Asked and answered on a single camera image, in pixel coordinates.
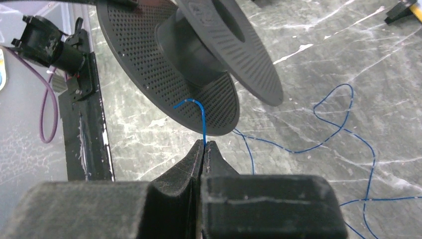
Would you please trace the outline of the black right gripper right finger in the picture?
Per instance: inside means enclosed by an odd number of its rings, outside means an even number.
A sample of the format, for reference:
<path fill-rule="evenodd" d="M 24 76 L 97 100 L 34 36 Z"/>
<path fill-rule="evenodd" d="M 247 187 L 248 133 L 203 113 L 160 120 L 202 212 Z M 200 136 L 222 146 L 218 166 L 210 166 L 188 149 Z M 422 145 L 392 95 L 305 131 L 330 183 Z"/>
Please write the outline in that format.
<path fill-rule="evenodd" d="M 202 235 L 206 239 L 345 239 L 333 188 L 306 174 L 238 173 L 214 141 L 204 152 Z"/>

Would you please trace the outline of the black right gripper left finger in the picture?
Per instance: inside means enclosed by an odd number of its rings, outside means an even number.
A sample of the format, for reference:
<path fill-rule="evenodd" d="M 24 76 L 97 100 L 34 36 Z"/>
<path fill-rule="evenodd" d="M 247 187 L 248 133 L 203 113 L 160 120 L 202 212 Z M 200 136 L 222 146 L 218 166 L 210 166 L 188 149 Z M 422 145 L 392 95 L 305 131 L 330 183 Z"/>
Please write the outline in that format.
<path fill-rule="evenodd" d="M 3 239 L 199 239 L 204 142 L 151 182 L 44 182 L 20 200 Z"/>

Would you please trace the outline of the black cable spool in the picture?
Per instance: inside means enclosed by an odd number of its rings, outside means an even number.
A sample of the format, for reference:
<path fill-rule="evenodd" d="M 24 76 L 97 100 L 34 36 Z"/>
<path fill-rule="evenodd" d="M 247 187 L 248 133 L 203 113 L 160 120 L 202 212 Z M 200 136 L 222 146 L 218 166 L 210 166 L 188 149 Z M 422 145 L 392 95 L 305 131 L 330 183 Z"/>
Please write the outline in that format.
<path fill-rule="evenodd" d="M 238 81 L 279 106 L 283 89 L 260 37 L 234 0 L 97 3 L 106 42 L 137 88 L 198 133 L 221 136 L 239 120 Z"/>

